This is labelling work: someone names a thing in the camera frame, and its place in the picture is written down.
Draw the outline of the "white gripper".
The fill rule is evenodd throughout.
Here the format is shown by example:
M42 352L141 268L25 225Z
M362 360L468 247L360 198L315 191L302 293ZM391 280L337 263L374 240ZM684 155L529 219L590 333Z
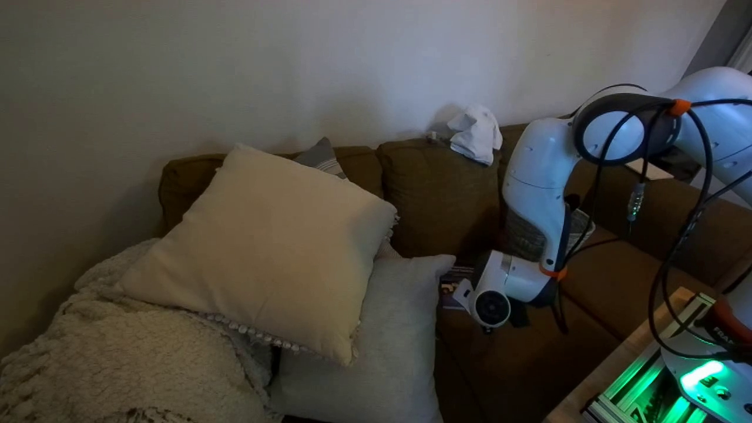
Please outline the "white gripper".
M486 290L530 303L549 282L535 260L512 254L492 251L481 266L475 296Z

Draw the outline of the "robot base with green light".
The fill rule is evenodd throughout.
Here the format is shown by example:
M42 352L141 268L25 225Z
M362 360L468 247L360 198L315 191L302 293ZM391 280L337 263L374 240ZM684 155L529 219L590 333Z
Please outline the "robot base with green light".
M596 395L590 423L752 423L752 280L720 300L696 293L669 310L649 348Z

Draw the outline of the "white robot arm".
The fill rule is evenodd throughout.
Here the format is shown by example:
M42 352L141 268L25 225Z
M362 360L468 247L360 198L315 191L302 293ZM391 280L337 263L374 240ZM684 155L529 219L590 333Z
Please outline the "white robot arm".
M533 260L492 251L472 300L533 303L561 269L566 241L564 188L580 159L624 165L660 147L678 147L750 199L752 77L717 66L697 70L662 93L616 85L593 93L568 118L533 119L512 147L501 194L540 229L542 254Z

